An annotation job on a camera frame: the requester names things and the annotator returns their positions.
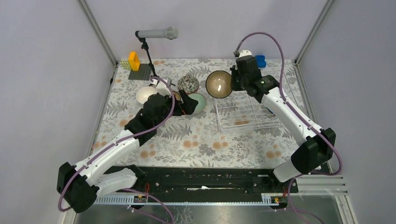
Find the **black gold striped bowl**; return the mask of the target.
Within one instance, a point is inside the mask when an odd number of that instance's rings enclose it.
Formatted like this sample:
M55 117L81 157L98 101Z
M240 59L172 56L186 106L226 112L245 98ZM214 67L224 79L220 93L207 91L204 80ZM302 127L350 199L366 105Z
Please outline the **black gold striped bowl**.
M182 101L181 95L180 95L177 91L173 91L173 94L174 94L175 99L176 99L177 101Z

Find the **dark teal floral bowl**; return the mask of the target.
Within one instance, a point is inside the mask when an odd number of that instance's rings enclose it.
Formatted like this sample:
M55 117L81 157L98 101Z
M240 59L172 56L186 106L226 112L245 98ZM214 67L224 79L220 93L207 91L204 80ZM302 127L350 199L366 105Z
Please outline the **dark teal floral bowl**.
M213 98L226 98L232 93L231 74L223 70L212 72L205 82L208 94Z

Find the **plain white bowl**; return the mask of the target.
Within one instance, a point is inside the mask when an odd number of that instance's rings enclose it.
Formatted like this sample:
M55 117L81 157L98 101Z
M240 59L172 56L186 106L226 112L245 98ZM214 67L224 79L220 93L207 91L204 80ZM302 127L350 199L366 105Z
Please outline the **plain white bowl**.
M140 88L137 91L135 98L138 103L144 104L151 95L155 95L157 93L158 93L158 91L156 90L156 88L151 87L151 86L146 86L146 87Z

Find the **white wire dish rack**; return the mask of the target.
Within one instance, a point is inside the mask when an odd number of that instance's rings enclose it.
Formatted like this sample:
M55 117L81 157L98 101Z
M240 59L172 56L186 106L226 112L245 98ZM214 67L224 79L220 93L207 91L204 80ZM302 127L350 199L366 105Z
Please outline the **white wire dish rack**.
M265 106L243 91L234 91L226 98L214 99L214 108L222 133L283 126Z

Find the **pale green ceramic bowl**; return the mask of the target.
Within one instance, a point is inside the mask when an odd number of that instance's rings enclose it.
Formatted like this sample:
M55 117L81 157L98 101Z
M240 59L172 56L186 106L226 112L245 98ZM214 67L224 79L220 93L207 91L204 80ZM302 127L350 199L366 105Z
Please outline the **pale green ceramic bowl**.
M198 93L192 93L189 95L190 98L196 100L198 102L197 106L195 107L194 113L199 113L206 107L206 98Z

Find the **pink patterned bowl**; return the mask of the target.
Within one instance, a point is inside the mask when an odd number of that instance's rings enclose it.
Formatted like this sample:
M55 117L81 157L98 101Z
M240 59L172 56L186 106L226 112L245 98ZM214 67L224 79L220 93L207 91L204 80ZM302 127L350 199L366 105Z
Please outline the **pink patterned bowl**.
M192 94L198 91L199 81L194 76L183 76L177 83L179 90L184 90L187 94Z

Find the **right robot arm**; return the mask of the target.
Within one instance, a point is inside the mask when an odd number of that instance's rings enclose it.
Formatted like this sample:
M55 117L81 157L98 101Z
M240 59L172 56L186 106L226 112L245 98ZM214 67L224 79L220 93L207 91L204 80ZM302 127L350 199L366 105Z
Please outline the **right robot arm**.
M233 91L245 91L283 123L298 144L289 160L277 166L268 179L269 189L280 192L286 181L316 173L315 168L338 155L334 148L335 132L310 120L283 91L283 70L280 78L261 75L256 59L246 52L236 59L230 71L216 70L205 80L205 89L213 98L224 99Z

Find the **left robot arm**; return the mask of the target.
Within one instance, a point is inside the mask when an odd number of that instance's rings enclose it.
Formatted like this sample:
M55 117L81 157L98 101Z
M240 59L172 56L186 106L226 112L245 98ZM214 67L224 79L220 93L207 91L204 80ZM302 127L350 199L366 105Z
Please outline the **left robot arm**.
M157 129L171 116L183 114L182 102L174 95L149 96L124 129L101 150L71 165L66 162L59 168L57 191L59 211L87 210L97 198L121 189L134 192L144 188L145 180L139 169L123 168L107 174L106 171L133 149L137 149L154 137Z

